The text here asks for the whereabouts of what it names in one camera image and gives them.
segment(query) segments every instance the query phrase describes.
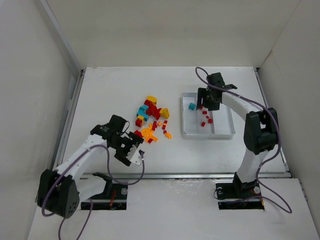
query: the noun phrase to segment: plastic tray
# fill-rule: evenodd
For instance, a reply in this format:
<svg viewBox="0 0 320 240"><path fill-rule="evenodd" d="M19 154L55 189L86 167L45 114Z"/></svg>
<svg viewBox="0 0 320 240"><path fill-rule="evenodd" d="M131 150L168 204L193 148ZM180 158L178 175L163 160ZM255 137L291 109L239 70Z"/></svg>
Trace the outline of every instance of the plastic tray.
<svg viewBox="0 0 320 240"><path fill-rule="evenodd" d="M182 135L188 138L206 139L231 139L236 131L232 119L231 110L224 104L220 104L218 111L208 111L203 114L203 110L191 110L189 104L197 104L197 93L182 93ZM213 119L213 123L208 123L206 116Z"/></svg>

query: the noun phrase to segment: toy block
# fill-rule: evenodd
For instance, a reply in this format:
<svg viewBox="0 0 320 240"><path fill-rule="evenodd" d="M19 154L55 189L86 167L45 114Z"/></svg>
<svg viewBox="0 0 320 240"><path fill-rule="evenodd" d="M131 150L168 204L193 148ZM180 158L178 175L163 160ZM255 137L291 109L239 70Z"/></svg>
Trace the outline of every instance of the toy block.
<svg viewBox="0 0 320 240"><path fill-rule="evenodd" d="M157 121L154 121L152 125L152 130L155 131L156 128L157 128Z"/></svg>
<svg viewBox="0 0 320 240"><path fill-rule="evenodd" d="M168 108L161 108L159 113L160 113L160 116L163 117L164 119L168 119L170 117Z"/></svg>
<svg viewBox="0 0 320 240"><path fill-rule="evenodd" d="M140 138L143 138L142 133L139 130L135 130L134 134L139 136Z"/></svg>
<svg viewBox="0 0 320 240"><path fill-rule="evenodd" d="M143 116L144 120L147 122L149 120L149 116L146 113L148 109L149 107L147 105L142 105L136 113L136 116Z"/></svg>
<svg viewBox="0 0 320 240"><path fill-rule="evenodd" d="M141 116L141 115L137 116L136 118L137 118L137 119L141 119L142 121L145 120L145 118L144 118L143 116Z"/></svg>
<svg viewBox="0 0 320 240"><path fill-rule="evenodd" d="M141 119L135 120L135 125L136 125L137 127L141 128L141 127L143 126L142 120L141 120Z"/></svg>
<svg viewBox="0 0 320 240"><path fill-rule="evenodd" d="M196 105L194 103L190 102L189 109L195 110L196 109Z"/></svg>
<svg viewBox="0 0 320 240"><path fill-rule="evenodd" d="M172 139L172 135L171 135L170 133L167 132L167 133L165 133L164 135L165 135L168 139Z"/></svg>
<svg viewBox="0 0 320 240"><path fill-rule="evenodd" d="M150 131L150 130L149 130L148 128L142 129L142 130L141 130L142 136L145 137L145 138L148 137L149 131Z"/></svg>
<svg viewBox="0 0 320 240"><path fill-rule="evenodd" d="M146 111L146 114L149 116L154 116L157 120L160 118L159 109L153 104L150 105L148 110Z"/></svg>
<svg viewBox="0 0 320 240"><path fill-rule="evenodd" d="M151 104L152 102L148 99L144 101L144 105L147 105L148 107L150 107Z"/></svg>
<svg viewBox="0 0 320 240"><path fill-rule="evenodd" d="M151 138L153 141L158 142L158 138L156 138L155 136L152 135Z"/></svg>
<svg viewBox="0 0 320 240"><path fill-rule="evenodd" d="M152 102L153 105L157 105L157 99L154 96L147 96L146 99Z"/></svg>

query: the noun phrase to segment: robotic arm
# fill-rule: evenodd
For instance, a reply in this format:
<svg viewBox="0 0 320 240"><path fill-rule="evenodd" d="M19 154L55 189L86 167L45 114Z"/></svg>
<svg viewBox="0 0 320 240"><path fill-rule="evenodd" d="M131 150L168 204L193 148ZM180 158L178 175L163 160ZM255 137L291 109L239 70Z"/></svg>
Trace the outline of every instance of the robotic arm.
<svg viewBox="0 0 320 240"><path fill-rule="evenodd" d="M208 75L207 81L210 85L222 89L237 89L233 84L225 85L220 72ZM259 186L256 173L260 164L278 143L276 127L270 116L254 104L210 86L198 89L197 109L204 106L209 111L216 111L219 110L220 104L225 104L234 110L245 121L243 140L246 151L232 183L216 184L217 198L218 200L249 198L253 196L252 190ZM273 108L268 110L278 122L276 110Z"/></svg>
<svg viewBox="0 0 320 240"><path fill-rule="evenodd" d="M95 173L89 179L80 181L89 165L105 151L102 146L115 149L114 157L126 166L130 166L131 163L140 165L143 159L138 148L144 139L132 132L129 132L128 137L122 136L126 122L122 117L113 115L109 123L95 126L82 146L67 161L52 171L45 170L40 177L37 205L43 206L44 199L54 182L72 164L73 166L51 192L45 205L46 210L68 219L79 203L93 195L110 191L111 178L102 173Z"/></svg>

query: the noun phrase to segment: white enclosure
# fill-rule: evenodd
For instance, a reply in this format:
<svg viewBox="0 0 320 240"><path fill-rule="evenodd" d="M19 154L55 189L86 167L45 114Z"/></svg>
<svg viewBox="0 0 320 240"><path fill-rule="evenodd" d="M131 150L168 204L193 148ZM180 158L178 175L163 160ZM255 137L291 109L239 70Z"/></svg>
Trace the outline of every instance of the white enclosure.
<svg viewBox="0 0 320 240"><path fill-rule="evenodd" d="M160 102L173 109L170 119L174 127L173 144L160 139L148 145L154 155L157 149L170 149L175 161L172 171L168 156L161 165L161 157L157 155L147 171L148 178L154 173L232 176L244 153L241 150L244 125L234 112L236 134L230 145L235 150L228 155L227 162L219 159L228 152L226 142L216 142L215 152L221 151L218 154L211 155L207 149L192 150L185 156L185 165L174 152L175 146L183 149L181 113L174 111L181 109L178 104L183 92L195 92L201 86L192 69L186 66L223 66L208 69L223 72L226 83L238 86L241 94L261 103L266 101L277 110L286 158L279 157L266 165L263 174L285 177L264 181L281 191L292 205L291 218L266 202L266 211L244 214L247 222L255 226L248 233L251 228L234 221L242 217L239 212L221 213L215 208L216 200L209 195L214 179L187 183L143 180L141 185L129 189L128 203L134 208L118 215L119 211L112 214L96 211L82 238L105 239L106 232L110 232L112 239L137 239L140 221L144 225L152 223L143 235L146 239L157 229L166 230L164 235L157 235L158 239L233 238L224 231L224 223L237 229L239 239L319 239L316 232L316 228L320 229L319 10L319 0L0 0L0 213L3 218L0 239L57 239L60 218L43 218L34 203L40 174L52 167L52 159L63 160L64 149L65 157L70 156L94 124L105 123L111 114L125 118L134 114L108 102L108 110L91 117L94 110L101 108L91 109L86 105L91 98L93 102L101 101L104 92L113 96L112 89L119 90L120 81L128 81L124 79L128 75L144 86L157 81L173 86L168 90L171 93L168 99L163 99L164 87L137 90L141 101L145 95L156 93ZM160 68L141 73L148 66ZM236 73L237 66L242 66L237 70L240 74ZM82 82L80 70L87 67ZM170 71L166 67L185 70ZM155 73L158 77L148 81L147 75ZM185 84L177 82L181 75ZM123 93L132 94L131 104L139 107L139 97L128 90ZM186 145L188 149L199 149L211 143L190 141ZM192 162L194 158L206 160ZM139 167L126 168L114 159L112 162L116 173L140 172ZM103 164L101 159L88 173L104 167ZM297 179L288 179L290 176L301 180L305 192ZM159 202L159 195L153 191L167 194L167 201ZM151 202L167 216L171 215L174 222L181 221L179 216L183 215L178 229L171 228L170 221L159 214L158 208L148 205ZM199 208L188 208L190 203L198 202ZM126 232L114 232L124 223L124 218L130 224L141 212L139 221ZM68 220L62 238L77 236L87 212L77 214L79 220L76 217ZM153 224L156 216L157 225ZM113 221L107 228L105 222L111 222L110 218ZM190 226L187 231L183 231L185 224Z"/></svg>

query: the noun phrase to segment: cyan block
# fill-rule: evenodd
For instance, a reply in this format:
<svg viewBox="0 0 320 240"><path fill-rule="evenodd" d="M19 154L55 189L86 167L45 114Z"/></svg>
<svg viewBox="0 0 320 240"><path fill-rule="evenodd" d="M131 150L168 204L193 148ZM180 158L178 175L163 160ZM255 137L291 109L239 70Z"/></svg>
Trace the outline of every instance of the cyan block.
<svg viewBox="0 0 320 240"><path fill-rule="evenodd" d="M142 106L139 108L138 112L136 113L136 116L138 117L138 116L140 115L140 116L144 117L144 120L147 122L147 121L149 120L149 116L148 116L148 114L146 113L147 110L148 110L148 108L149 108L149 106L147 106L147 105L142 105Z"/></svg>
<svg viewBox="0 0 320 240"><path fill-rule="evenodd" d="M189 104L189 109L195 110L195 109L196 109L196 105L191 102L191 103Z"/></svg>

